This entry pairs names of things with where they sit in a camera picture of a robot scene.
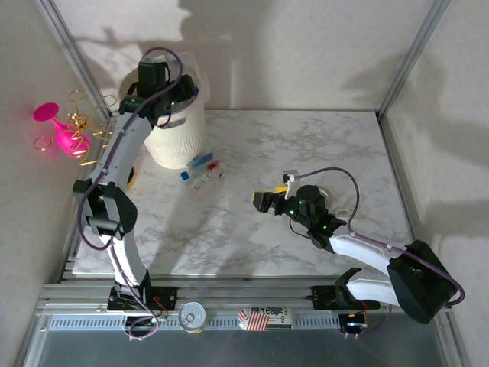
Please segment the white plastic bin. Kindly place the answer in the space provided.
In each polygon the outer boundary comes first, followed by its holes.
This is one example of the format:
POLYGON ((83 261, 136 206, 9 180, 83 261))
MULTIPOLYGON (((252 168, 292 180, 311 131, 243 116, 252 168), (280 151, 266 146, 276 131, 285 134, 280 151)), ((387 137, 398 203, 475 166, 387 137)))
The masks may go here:
MULTIPOLYGON (((175 60, 167 62, 172 75, 176 74, 179 64, 175 60)), ((180 169, 201 152, 205 136, 204 105, 195 103, 183 111, 161 116, 144 145, 160 166, 180 169)))

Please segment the white tape roll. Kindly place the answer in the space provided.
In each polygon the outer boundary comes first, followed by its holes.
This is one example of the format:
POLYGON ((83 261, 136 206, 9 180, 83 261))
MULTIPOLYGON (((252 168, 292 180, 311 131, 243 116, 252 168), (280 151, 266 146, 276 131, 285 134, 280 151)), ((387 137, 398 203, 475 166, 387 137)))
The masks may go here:
POLYGON ((332 195, 332 192, 327 189, 326 187, 318 185, 319 193, 324 197, 325 199, 325 206, 327 208, 330 208, 334 202, 334 197, 332 195))

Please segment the small bottle pale green label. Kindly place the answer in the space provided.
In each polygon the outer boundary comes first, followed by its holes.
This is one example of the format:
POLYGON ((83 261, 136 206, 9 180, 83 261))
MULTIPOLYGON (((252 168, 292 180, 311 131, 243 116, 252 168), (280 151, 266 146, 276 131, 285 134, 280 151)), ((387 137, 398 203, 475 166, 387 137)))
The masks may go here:
POLYGON ((204 194, 224 176, 225 171, 221 167, 205 169, 203 171, 182 171, 180 178, 195 194, 204 194))

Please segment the clear bottle blue band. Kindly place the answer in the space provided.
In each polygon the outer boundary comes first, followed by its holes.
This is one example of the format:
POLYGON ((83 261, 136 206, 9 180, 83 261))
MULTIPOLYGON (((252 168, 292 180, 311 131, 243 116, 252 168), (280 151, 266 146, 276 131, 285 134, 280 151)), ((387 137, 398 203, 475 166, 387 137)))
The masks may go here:
POLYGON ((213 160, 213 154, 212 152, 207 153, 207 154, 201 154, 198 157, 193 158, 188 164, 187 167, 189 169, 196 169, 197 167, 206 164, 207 162, 210 162, 213 160))

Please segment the pink wine glass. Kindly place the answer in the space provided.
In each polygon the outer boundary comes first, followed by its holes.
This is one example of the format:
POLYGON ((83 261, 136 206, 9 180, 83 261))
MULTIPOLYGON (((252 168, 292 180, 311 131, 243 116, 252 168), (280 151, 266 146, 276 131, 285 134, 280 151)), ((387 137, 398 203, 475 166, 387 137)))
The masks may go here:
POLYGON ((34 139, 36 150, 46 151, 54 144, 71 158, 81 158, 89 153, 90 140, 82 133, 76 123, 69 125, 57 118, 59 106, 54 102, 47 102, 37 107, 33 113, 36 122, 52 122, 54 132, 51 135, 40 135, 34 139))

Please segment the silver tin can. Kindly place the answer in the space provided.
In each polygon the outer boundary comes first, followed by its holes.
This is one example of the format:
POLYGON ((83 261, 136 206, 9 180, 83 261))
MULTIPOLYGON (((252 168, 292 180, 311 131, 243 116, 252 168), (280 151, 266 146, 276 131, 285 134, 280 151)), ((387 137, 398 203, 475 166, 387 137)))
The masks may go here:
POLYGON ((201 303, 185 304, 178 315, 180 327, 188 333, 201 333, 207 324, 206 310, 201 303))

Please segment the white handled scissors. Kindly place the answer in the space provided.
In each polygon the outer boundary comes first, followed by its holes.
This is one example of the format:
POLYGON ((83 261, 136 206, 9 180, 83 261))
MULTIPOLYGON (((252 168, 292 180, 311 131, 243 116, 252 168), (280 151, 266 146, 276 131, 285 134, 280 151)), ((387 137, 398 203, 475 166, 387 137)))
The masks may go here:
MULTIPOLYGON (((336 209, 333 212, 333 215, 340 220, 343 220, 345 222, 349 221, 354 209, 355 209, 355 199, 351 198, 350 200, 346 201, 343 207, 336 209)), ((367 218, 367 215, 364 211, 362 211, 360 208, 357 208, 357 211, 355 212, 355 215, 353 216, 353 221, 362 221, 367 218)))

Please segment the aluminium corner post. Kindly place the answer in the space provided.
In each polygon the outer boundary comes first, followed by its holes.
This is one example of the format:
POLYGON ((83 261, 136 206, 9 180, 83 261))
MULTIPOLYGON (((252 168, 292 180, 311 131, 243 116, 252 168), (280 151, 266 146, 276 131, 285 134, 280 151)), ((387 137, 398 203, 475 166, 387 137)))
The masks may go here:
POLYGON ((437 28, 452 0, 432 0, 432 4, 420 25, 399 69, 394 75, 385 97, 376 110, 377 122, 380 125, 396 102, 418 59, 421 57, 432 34, 437 28))
POLYGON ((54 38, 68 60, 71 68, 86 91, 91 102, 97 105, 102 98, 102 92, 95 77, 89 70, 81 50, 79 49, 66 22, 54 3, 54 0, 33 0, 40 14, 47 23, 54 38))

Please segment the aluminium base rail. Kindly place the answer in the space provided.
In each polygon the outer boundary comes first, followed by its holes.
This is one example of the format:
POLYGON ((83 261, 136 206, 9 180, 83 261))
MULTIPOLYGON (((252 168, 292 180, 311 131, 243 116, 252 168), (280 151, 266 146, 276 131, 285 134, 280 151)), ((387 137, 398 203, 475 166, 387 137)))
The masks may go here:
MULTIPOLYGON (((153 280, 153 287, 177 287, 175 309, 155 311, 161 330, 180 330, 178 314, 189 302, 204 306, 208 317, 217 314, 233 314, 248 307, 288 307, 293 315, 299 313, 332 313, 339 320, 356 310, 314 310, 308 299, 313 286, 335 286, 335 276, 324 277, 265 277, 265 278, 168 278, 153 280)), ((125 333, 143 336, 154 325, 145 310, 108 311, 107 303, 113 283, 109 280, 71 279, 59 284, 46 284, 34 308, 40 319, 40 329, 48 330, 54 315, 123 315, 136 317, 125 333)), ((380 303, 379 310, 367 310, 369 314, 401 312, 400 307, 380 303)))

